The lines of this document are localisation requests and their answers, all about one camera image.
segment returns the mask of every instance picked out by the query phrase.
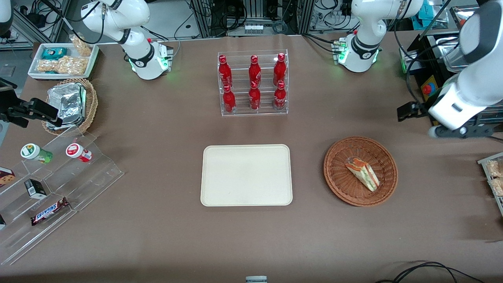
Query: table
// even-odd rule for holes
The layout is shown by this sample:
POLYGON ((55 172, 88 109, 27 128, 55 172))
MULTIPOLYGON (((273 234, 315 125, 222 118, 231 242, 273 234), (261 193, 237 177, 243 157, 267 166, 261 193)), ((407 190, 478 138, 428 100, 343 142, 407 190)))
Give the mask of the table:
MULTIPOLYGON (((404 44, 416 34, 399 33, 404 44)), ((267 275, 271 283, 374 282, 413 260, 501 281, 503 222, 476 163, 501 144, 431 139, 427 118, 397 122, 396 108, 411 97, 392 34, 382 47, 369 71, 354 74, 301 36, 189 41, 171 73, 142 81, 118 45, 101 46, 90 132, 126 174, 14 265, 0 267, 0 281, 230 283, 267 275), (282 48, 290 55, 290 113, 221 117, 217 52, 282 48), (348 205, 325 182, 326 150, 350 135, 379 141, 396 160, 398 187, 382 205, 348 205), (240 144, 290 148, 290 205, 201 205, 203 150, 240 144)), ((28 79, 22 97, 43 98, 55 84, 28 79)), ((11 126, 2 165, 19 162, 22 145, 52 138, 39 121, 11 126)), ((446 274, 423 270, 416 278, 452 282, 446 274)))

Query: round wicker basket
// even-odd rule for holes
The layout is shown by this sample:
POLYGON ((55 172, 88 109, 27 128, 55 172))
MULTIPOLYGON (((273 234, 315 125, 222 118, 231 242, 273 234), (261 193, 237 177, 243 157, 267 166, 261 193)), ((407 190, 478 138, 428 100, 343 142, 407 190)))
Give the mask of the round wicker basket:
POLYGON ((323 172, 330 189, 343 201, 356 206, 374 206, 385 202, 398 183, 396 163, 389 151, 375 140, 350 136, 334 143, 325 156, 323 172), (346 168, 348 158, 357 157, 372 166, 379 187, 370 191, 346 168))
MULTIPOLYGON (((96 115, 96 109, 98 108, 98 97, 96 96, 96 91, 94 90, 93 85, 86 79, 68 79, 60 82, 58 85, 64 85, 69 83, 81 83, 86 88, 86 120, 78 127, 81 132, 85 132, 94 120, 94 116, 96 115)), ((50 130, 46 122, 42 122, 42 126, 44 129, 54 135, 62 134, 66 129, 60 130, 50 130)))

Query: emergency stop button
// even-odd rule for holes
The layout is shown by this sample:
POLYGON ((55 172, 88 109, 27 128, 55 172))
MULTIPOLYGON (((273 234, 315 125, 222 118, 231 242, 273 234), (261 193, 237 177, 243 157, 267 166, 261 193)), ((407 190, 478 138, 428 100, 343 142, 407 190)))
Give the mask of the emergency stop button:
POLYGON ((435 92, 435 85, 433 83, 429 83, 423 87, 423 94, 430 96, 435 92))

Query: red bottle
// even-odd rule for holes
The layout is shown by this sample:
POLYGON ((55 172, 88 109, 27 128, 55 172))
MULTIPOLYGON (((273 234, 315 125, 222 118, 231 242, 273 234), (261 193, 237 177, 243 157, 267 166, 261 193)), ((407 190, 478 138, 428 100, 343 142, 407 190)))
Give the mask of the red bottle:
POLYGON ((278 82, 278 89, 274 92, 274 109, 276 110, 281 110, 285 107, 285 98, 286 98, 286 91, 285 91, 285 82, 284 81, 279 81, 278 82))
POLYGON ((260 86, 261 70, 259 66, 259 58, 256 55, 252 55, 250 58, 251 64, 248 69, 248 74, 250 75, 250 82, 256 82, 257 86, 260 86))
POLYGON ((223 105, 225 107, 225 111, 227 113, 235 113, 236 112, 236 97, 230 91, 230 85, 223 86, 223 105))
POLYGON ((218 65, 218 74, 220 75, 220 80, 224 85, 230 85, 232 87, 232 72, 230 71, 230 66, 227 63, 227 58, 225 55, 220 55, 218 57, 220 64, 218 65))
POLYGON ((260 108, 260 90, 256 82, 250 82, 250 91, 248 95, 250 97, 250 108, 252 110, 258 110, 260 108))
POLYGON ((279 53, 278 61, 274 65, 273 84, 275 86, 278 85, 278 81, 283 81, 285 79, 285 73, 286 73, 285 54, 279 53))

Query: black box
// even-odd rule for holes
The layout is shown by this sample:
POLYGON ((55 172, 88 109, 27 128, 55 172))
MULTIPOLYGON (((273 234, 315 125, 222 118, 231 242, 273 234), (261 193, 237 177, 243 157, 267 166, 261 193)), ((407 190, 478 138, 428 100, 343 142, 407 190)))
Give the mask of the black box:
POLYGON ((25 181, 25 187, 31 198, 43 199, 47 197, 47 193, 39 181, 28 179, 25 181))
POLYGON ((6 226, 5 220, 0 215, 0 230, 2 230, 3 228, 5 228, 5 226, 6 226))

